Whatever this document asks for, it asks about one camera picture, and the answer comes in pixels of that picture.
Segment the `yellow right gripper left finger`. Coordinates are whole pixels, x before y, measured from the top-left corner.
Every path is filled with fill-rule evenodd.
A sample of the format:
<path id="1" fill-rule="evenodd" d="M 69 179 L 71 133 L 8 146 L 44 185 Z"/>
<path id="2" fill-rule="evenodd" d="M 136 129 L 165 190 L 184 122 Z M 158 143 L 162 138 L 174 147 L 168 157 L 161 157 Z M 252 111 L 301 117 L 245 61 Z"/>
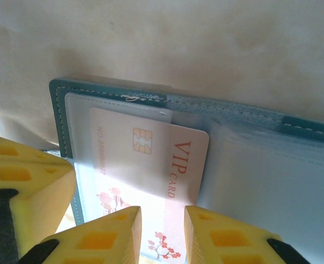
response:
<path id="1" fill-rule="evenodd" d="M 130 206 L 47 237 L 18 264 L 138 264 L 141 230 L 141 207 Z"/>

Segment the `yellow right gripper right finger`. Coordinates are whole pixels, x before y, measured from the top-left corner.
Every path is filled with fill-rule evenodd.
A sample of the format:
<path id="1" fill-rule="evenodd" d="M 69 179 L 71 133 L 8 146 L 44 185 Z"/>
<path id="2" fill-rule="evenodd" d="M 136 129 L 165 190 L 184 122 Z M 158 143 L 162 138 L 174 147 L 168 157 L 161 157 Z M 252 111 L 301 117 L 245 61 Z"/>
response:
<path id="1" fill-rule="evenodd" d="M 184 233 L 188 264 L 310 264 L 279 235 L 197 206 Z"/>

